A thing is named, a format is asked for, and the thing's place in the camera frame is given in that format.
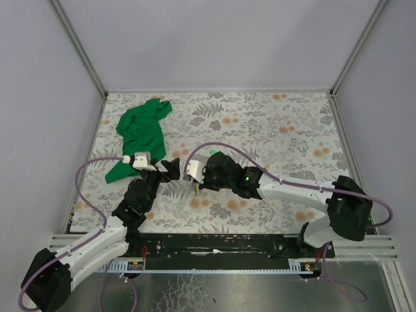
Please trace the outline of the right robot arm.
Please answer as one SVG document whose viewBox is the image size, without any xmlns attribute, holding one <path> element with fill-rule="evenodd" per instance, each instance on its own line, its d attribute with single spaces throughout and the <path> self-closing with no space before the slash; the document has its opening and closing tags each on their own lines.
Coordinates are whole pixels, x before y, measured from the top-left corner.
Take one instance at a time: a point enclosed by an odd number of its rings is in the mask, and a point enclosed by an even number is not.
<svg viewBox="0 0 416 312">
<path fill-rule="evenodd" d="M 206 163 L 191 160 L 186 173 L 200 189 L 229 189 L 245 199 L 283 200 L 321 211 L 324 216 L 304 224 L 298 237 L 310 247 L 365 238 L 372 200 L 347 176 L 340 175 L 334 182 L 272 177 L 261 167 L 242 167 L 222 152 L 211 155 Z"/>
</svg>

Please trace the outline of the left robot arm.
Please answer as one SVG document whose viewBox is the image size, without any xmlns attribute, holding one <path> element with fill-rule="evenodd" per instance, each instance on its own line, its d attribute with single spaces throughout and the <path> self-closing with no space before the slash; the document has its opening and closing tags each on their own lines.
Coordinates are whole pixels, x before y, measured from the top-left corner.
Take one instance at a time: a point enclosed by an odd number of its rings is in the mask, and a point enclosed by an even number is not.
<svg viewBox="0 0 416 312">
<path fill-rule="evenodd" d="M 139 227 L 156 198 L 159 185 L 180 178 L 180 160 L 162 161 L 159 170 L 148 152 L 123 155 L 119 161 L 140 174 L 103 225 L 56 251 L 40 250 L 21 283 L 22 311 L 57 311 L 85 278 L 138 244 Z"/>
</svg>

